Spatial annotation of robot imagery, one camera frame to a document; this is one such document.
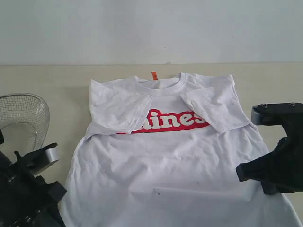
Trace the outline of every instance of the white wall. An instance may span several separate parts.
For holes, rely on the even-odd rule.
[[[301,0],[0,0],[0,64],[303,60]]]

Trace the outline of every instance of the wire mesh basket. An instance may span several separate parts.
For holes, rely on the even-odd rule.
[[[23,154],[40,149],[48,124],[48,105],[39,96],[27,93],[0,96],[0,129],[4,137],[0,150],[3,153],[12,153],[16,148]]]

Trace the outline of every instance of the neckline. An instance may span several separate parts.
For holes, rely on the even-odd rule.
[[[139,92],[149,94],[152,96],[169,96],[169,95],[178,93],[186,83],[187,74],[181,72],[178,75],[174,76],[173,78],[179,78],[179,81],[170,87],[163,88],[163,89],[156,89],[156,88],[144,87],[140,84],[140,82],[148,81],[147,79],[141,79],[137,76],[130,77],[131,81],[133,82],[133,84],[135,85],[136,89]]]

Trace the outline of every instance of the white t-shirt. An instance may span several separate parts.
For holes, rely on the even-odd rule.
[[[240,183],[266,153],[231,75],[90,85],[92,122],[62,201],[67,227],[299,227],[283,194]]]

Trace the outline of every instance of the graphic print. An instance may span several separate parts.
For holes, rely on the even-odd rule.
[[[160,110],[151,109],[142,128],[133,131],[132,134],[189,130],[194,128],[203,128],[208,125],[208,122],[199,117],[193,111],[161,113]]]

